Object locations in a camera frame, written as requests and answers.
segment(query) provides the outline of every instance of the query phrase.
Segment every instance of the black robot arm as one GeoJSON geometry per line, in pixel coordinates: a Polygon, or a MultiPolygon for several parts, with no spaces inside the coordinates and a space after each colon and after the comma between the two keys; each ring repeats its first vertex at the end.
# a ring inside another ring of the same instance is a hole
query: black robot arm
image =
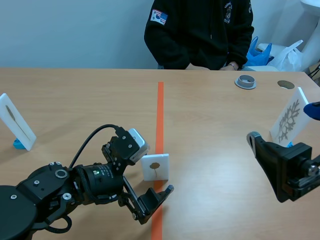
{"type": "Polygon", "coordinates": [[[114,128],[117,136],[102,146],[107,163],[73,167],[92,134],[70,167],[51,162],[35,170],[17,186],[0,186],[0,240],[31,239],[39,230],[66,233],[72,226],[68,214],[79,205],[92,203],[101,205],[118,201],[120,207],[128,207],[134,220],[145,224],[174,188],[169,185],[159,193],[149,188],[137,197],[123,174],[128,165],[135,165],[147,154],[149,146],[135,129],[114,128]],[[67,222],[66,228],[50,226],[61,218],[67,222]]]}
{"type": "Polygon", "coordinates": [[[295,201],[320,185],[320,156],[311,159],[312,147],[301,142],[282,147],[258,132],[249,133],[247,141],[279,202],[295,201]]]}

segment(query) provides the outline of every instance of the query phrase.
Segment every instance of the patch on sleeve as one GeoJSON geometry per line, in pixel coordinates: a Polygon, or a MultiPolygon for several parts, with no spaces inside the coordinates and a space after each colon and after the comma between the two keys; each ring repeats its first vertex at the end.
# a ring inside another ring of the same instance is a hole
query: patch on sleeve
{"type": "Polygon", "coordinates": [[[168,15],[165,14],[164,12],[159,11],[157,9],[153,9],[150,21],[158,22],[162,25],[165,25],[167,18],[168,18],[168,15]]]}

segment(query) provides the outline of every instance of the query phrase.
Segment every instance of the card with leaf drawing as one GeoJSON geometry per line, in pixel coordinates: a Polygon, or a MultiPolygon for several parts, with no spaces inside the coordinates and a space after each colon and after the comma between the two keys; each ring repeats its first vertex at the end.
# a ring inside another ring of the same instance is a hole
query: card with leaf drawing
{"type": "Polygon", "coordinates": [[[140,162],[145,181],[169,179],[169,154],[145,155],[140,162]]]}
{"type": "Polygon", "coordinates": [[[304,113],[307,104],[309,102],[304,92],[298,87],[270,130],[274,143],[283,147],[288,146],[307,126],[310,121],[310,117],[304,113]]]}
{"type": "Polygon", "coordinates": [[[37,137],[6,93],[0,96],[0,118],[22,145],[30,151],[37,137]]]}

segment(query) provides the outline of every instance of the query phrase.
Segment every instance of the wooden table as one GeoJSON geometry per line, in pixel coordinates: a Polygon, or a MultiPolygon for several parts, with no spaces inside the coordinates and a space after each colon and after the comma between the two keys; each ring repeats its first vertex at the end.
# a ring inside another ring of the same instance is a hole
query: wooden table
{"type": "MultiPolygon", "coordinates": [[[[243,90],[234,81],[243,72],[0,69],[1,92],[7,93],[37,136],[30,152],[15,150],[15,137],[0,123],[0,184],[16,185],[53,161],[68,166],[98,126],[136,128],[155,152],[157,89],[164,82],[164,152],[170,154],[175,187],[163,205],[163,240],[316,240],[320,238],[320,189],[296,202],[279,203],[246,142],[269,129],[294,89],[320,100],[320,88],[304,73],[248,72],[257,88],[243,90]]],[[[296,138],[320,154],[320,123],[311,121],[296,138]]],[[[95,136],[78,164],[104,162],[101,146],[114,135],[95,136]]],[[[140,163],[125,175],[143,194],[140,163]]],[[[151,221],[141,226],[117,203],[79,206],[70,214],[68,233],[39,231],[35,240],[150,240],[151,221]]]]}

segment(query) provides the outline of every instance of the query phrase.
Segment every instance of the black hoodie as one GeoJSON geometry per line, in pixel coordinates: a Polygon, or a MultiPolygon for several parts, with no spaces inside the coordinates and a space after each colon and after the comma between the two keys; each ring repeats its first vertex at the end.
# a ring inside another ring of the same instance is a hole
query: black hoodie
{"type": "Polygon", "coordinates": [[[144,41],[165,69],[186,69],[191,63],[219,70],[233,61],[242,67],[252,21],[250,0],[154,0],[144,41]]]}

